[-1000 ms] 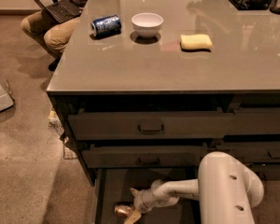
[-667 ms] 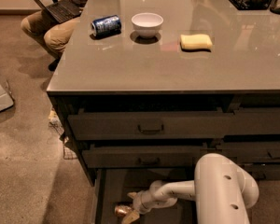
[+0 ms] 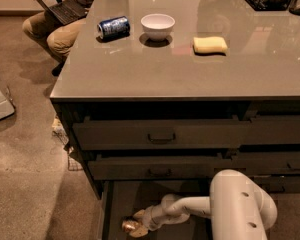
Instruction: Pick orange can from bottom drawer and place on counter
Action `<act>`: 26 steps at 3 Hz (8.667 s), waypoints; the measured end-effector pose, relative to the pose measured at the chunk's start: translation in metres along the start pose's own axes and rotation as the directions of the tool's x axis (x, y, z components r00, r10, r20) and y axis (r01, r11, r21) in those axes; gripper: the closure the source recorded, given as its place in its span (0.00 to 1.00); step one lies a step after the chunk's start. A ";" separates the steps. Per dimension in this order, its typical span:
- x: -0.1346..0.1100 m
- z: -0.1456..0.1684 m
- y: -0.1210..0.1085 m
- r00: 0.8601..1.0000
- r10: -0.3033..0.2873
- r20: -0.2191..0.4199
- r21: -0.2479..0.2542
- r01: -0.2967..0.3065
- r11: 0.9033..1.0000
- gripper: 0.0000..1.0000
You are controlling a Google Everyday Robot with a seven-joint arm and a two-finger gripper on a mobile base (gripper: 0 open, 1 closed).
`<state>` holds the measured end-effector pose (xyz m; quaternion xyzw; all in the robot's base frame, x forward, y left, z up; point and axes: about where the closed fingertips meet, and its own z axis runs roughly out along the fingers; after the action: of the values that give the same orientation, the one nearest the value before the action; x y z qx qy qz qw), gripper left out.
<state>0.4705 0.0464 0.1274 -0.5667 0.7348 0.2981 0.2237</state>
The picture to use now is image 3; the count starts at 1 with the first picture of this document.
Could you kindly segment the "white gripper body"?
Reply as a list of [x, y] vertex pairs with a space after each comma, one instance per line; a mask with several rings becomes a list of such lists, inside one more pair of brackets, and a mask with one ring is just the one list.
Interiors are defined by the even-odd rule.
[[163, 209], [160, 205], [145, 209], [142, 223], [150, 231], [156, 231], [163, 226]]

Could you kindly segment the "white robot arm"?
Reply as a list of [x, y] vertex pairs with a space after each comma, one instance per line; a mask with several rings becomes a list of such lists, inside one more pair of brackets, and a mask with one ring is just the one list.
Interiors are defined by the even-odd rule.
[[160, 204], [124, 220], [122, 230], [139, 238], [164, 225], [184, 223], [192, 215], [211, 220], [213, 240], [268, 240], [266, 231], [275, 224], [278, 211], [261, 187], [227, 169], [213, 177], [207, 197], [167, 194]]

